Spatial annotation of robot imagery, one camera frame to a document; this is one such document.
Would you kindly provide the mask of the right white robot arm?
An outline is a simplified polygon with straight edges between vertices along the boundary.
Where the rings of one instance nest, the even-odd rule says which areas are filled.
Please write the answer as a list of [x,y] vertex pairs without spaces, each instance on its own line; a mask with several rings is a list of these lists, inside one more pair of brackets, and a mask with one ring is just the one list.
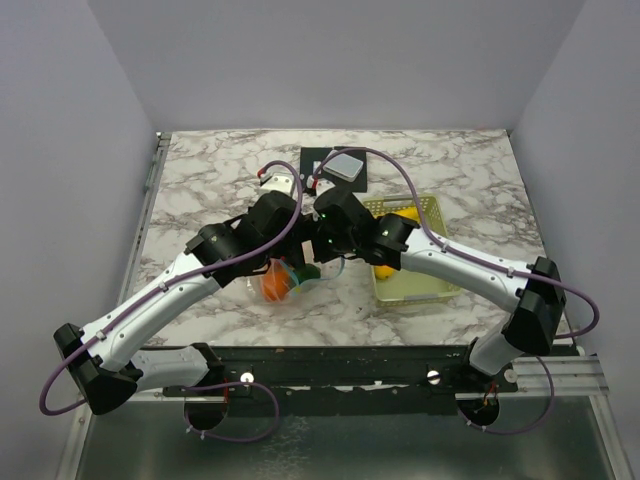
[[371,266],[438,277],[507,312],[505,320],[469,347],[461,383],[481,391],[513,360],[546,356],[554,343],[566,297],[554,262],[500,259],[438,236],[394,213],[375,217],[349,191],[331,188],[314,202],[314,259],[338,256]]

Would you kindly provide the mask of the pale green plastic basket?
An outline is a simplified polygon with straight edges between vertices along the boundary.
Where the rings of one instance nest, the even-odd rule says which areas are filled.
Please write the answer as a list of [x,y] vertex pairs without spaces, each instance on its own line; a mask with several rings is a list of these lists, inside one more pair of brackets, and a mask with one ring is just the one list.
[[[436,235],[447,237],[446,223],[438,198],[431,194],[419,194],[418,197],[430,230]],[[415,207],[415,202],[410,196],[402,195],[369,198],[364,200],[363,204],[374,217]],[[378,307],[446,303],[462,291],[459,286],[445,280],[406,270],[396,270],[390,279],[379,281],[374,276],[373,267],[371,268],[371,276]]]

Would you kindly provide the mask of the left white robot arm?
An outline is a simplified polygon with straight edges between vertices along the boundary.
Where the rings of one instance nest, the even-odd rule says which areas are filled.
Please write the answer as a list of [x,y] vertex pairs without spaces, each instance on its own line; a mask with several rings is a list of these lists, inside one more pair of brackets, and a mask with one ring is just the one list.
[[192,305],[261,268],[301,220],[303,198],[261,195],[246,213],[207,224],[162,273],[110,313],[82,327],[66,323],[54,342],[68,372],[96,415],[123,405],[144,373],[134,356]]

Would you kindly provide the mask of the clear zip top bag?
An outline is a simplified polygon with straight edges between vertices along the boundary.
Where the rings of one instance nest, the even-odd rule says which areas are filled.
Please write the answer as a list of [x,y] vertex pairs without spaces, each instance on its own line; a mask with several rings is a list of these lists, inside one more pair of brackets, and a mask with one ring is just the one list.
[[[246,279],[246,290],[249,298],[258,304],[278,305],[292,303],[297,297],[306,295],[316,287],[332,282],[340,277],[344,272],[346,259],[344,257],[339,257],[337,260],[331,261],[328,264],[309,264],[314,264],[321,270],[321,278],[299,284],[294,274],[294,270],[296,268],[294,268],[292,264],[287,263],[284,258],[270,259],[262,270],[260,270],[256,275],[252,275]],[[266,301],[260,291],[262,277],[273,265],[279,265],[281,268],[285,269],[291,276],[292,280],[291,290],[289,291],[287,298],[281,302]]]

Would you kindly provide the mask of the green lime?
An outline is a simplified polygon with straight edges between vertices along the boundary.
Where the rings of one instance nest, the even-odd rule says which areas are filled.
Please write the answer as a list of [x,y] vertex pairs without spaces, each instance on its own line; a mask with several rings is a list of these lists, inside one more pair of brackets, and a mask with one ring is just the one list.
[[299,284],[321,278],[321,270],[316,265],[309,263],[300,268],[296,268],[294,274]]

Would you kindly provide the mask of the orange tangerine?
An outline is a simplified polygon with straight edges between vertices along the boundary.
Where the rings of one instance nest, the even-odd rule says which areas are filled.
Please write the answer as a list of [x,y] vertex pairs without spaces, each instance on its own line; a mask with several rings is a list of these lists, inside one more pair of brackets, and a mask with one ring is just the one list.
[[289,273],[279,265],[273,265],[262,277],[260,291],[268,302],[284,301],[291,290]]

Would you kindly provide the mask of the yellow orange mango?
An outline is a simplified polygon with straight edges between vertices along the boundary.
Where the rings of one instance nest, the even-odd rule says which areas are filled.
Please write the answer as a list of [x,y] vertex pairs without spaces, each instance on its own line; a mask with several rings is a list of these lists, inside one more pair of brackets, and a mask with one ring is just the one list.
[[374,266],[373,272],[377,280],[384,281],[390,279],[396,273],[396,270],[390,266],[381,265]]

